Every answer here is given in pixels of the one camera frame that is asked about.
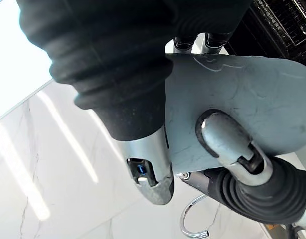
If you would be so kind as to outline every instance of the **gray metal plate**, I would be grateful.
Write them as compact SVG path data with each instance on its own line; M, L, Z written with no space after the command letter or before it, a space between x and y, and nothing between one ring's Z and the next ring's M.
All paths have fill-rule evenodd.
M172 54L166 131L175 173L219 167L195 136L197 118L219 109L268 155L306 144L306 67L285 59Z

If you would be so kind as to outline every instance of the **marble tile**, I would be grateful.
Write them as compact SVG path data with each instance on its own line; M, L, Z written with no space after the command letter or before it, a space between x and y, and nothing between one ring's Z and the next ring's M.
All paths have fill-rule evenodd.
M79 239L186 239L179 227L185 206L200 192L176 181L173 200L155 206L142 199ZM196 204L186 218L191 231L208 229L211 239L270 238L258 222L247 219L211 198Z
M1 237L75 238L142 197L75 94L50 84L0 119Z

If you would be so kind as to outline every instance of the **black protective sleeve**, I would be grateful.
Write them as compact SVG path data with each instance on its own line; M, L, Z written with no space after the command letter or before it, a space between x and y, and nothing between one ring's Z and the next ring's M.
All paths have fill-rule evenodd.
M122 141L164 124L175 36L234 31L252 0L17 0L20 26L52 60L50 73L75 87Z
M260 186L247 186L225 168L208 169L209 196L233 211L267 224L291 224L300 219L306 209L306 171L271 158L273 174Z

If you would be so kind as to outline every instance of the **robotic arm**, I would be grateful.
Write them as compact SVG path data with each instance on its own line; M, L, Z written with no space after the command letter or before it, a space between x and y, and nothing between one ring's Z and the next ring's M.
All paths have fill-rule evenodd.
M202 52L218 53L251 0L17 2L22 30L52 59L51 75L75 87L77 106L97 113L148 200L167 204L173 174L188 172L182 181L239 214L306 229L306 172L273 157L306 144L306 68L286 60L164 53L171 39L178 52L189 53L201 32ZM285 65L300 74L278 75ZM189 68L188 77L176 74L176 66ZM279 80L265 81L268 73L259 77L258 69ZM279 87L297 89L296 100L274 97ZM270 105L281 109L273 114ZM274 117L287 120L278 124ZM273 138L275 132L283 134Z

